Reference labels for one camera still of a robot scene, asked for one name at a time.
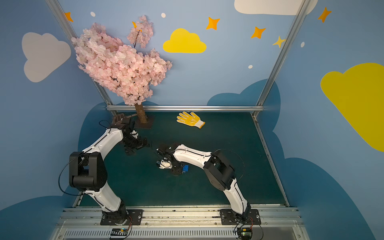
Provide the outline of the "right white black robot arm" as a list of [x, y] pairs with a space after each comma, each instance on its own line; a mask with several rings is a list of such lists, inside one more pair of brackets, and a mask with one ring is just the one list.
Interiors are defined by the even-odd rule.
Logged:
[[213, 187], [227, 197], [234, 215], [245, 221], [251, 211], [251, 205], [244, 198], [235, 174], [235, 167], [221, 150], [203, 152], [183, 144], [160, 145], [156, 152], [162, 157], [157, 165], [168, 169], [173, 175], [181, 175], [185, 165], [193, 165], [204, 170]]

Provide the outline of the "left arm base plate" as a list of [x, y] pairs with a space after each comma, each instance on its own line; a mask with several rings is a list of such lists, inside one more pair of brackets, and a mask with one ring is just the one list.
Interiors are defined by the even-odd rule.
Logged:
[[122, 210], [116, 212], [102, 211], [101, 226], [139, 226], [143, 210]]

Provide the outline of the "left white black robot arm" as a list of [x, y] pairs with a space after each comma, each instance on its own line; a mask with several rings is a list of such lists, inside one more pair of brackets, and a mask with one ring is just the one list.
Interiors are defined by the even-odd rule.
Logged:
[[148, 145], [135, 130], [135, 121], [123, 114], [116, 117], [103, 135], [81, 152], [73, 152], [69, 160], [69, 185], [90, 196], [102, 209], [105, 219], [123, 225], [129, 219], [124, 201], [108, 184], [104, 159], [115, 145], [122, 143], [130, 156]]

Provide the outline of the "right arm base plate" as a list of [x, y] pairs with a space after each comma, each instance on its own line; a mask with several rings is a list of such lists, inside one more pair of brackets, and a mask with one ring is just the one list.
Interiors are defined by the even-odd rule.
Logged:
[[251, 222], [253, 222], [254, 225], [262, 224], [261, 216], [259, 214], [259, 211], [256, 209], [251, 209], [245, 217], [241, 214], [235, 213], [231, 209], [221, 209], [220, 217], [222, 225], [250, 225]]

